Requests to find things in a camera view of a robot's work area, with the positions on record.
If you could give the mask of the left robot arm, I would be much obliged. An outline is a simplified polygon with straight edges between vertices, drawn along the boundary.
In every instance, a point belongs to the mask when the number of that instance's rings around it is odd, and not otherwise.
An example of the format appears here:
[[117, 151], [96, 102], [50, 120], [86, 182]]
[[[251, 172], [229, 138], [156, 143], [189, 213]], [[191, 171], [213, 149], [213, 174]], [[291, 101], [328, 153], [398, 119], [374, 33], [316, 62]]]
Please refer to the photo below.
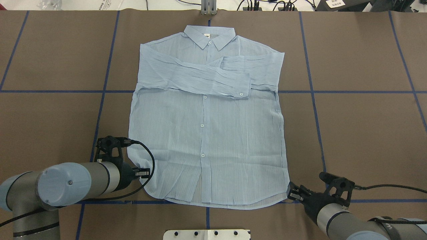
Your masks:
[[111, 162], [67, 162], [10, 177], [1, 184], [1, 208], [12, 212], [13, 218], [4, 224], [13, 223], [14, 240], [59, 240], [59, 209], [81, 200], [98, 200], [153, 175], [149, 168], [124, 167], [119, 170]]

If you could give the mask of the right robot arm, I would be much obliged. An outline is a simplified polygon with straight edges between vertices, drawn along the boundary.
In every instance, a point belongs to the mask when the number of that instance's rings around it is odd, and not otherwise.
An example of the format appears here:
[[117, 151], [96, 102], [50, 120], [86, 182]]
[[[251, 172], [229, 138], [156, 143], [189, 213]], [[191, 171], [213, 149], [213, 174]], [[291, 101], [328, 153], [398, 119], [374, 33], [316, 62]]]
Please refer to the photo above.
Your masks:
[[314, 192], [290, 182], [288, 199], [298, 201], [305, 213], [330, 240], [425, 240], [426, 221], [415, 218], [374, 217], [360, 220], [348, 211], [349, 201], [339, 194]]

